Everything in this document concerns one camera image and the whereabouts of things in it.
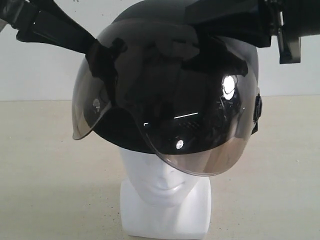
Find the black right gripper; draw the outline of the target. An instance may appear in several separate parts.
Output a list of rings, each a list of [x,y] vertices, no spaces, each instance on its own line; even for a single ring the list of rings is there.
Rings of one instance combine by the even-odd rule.
[[[280,64],[301,62],[303,37],[320,33],[318,0],[198,0],[189,24],[212,35],[271,46],[277,38]]]

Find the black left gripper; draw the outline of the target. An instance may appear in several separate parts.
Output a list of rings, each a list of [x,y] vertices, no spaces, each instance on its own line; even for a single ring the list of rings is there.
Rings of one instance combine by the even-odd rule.
[[[63,21],[65,12],[54,0],[1,0],[0,31],[18,30],[16,39],[86,54],[98,40],[81,26]]]

